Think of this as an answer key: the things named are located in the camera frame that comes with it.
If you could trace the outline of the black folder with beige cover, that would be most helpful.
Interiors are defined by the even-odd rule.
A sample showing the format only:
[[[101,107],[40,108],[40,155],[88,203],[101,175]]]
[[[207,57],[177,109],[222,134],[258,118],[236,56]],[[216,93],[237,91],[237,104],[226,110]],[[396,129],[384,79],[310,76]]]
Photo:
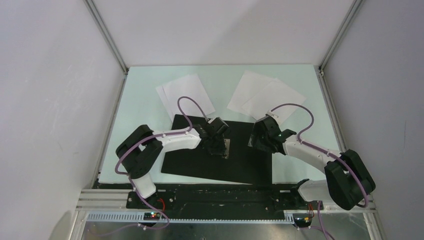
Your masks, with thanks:
[[[161,167],[164,174],[252,185],[272,184],[272,155],[248,145],[253,123],[227,120],[229,140],[225,158],[211,155],[198,146],[167,152]]]

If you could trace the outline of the metal folder clip mechanism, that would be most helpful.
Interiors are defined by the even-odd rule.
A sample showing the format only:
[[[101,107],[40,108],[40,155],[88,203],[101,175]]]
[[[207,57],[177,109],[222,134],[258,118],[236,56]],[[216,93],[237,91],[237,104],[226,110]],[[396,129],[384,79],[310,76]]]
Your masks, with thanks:
[[[228,159],[230,154],[230,139],[226,139],[226,138],[224,139],[224,146],[225,146],[225,150],[222,157],[224,159]]]

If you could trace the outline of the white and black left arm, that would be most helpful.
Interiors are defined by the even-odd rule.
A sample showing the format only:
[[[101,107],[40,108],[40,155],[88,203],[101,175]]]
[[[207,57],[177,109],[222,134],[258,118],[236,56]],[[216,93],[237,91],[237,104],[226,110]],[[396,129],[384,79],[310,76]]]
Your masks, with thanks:
[[[168,132],[140,125],[115,150],[118,157],[115,172],[129,177],[139,193],[138,201],[145,208],[153,208],[158,202],[150,170],[161,153],[201,148],[210,155],[226,154],[224,133],[229,125],[224,120],[216,117],[203,124],[193,124],[190,120],[188,123],[186,128]]]

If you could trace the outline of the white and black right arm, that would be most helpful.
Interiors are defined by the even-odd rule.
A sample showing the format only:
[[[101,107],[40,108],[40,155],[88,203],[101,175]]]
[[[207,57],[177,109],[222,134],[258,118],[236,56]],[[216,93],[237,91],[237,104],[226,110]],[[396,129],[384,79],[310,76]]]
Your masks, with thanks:
[[[325,175],[324,180],[304,179],[297,183],[290,196],[295,208],[304,209],[313,201],[331,201],[344,210],[368,207],[368,196],[376,184],[356,151],[340,152],[302,140],[293,130],[280,130],[270,115],[254,123],[248,145],[296,158]]]

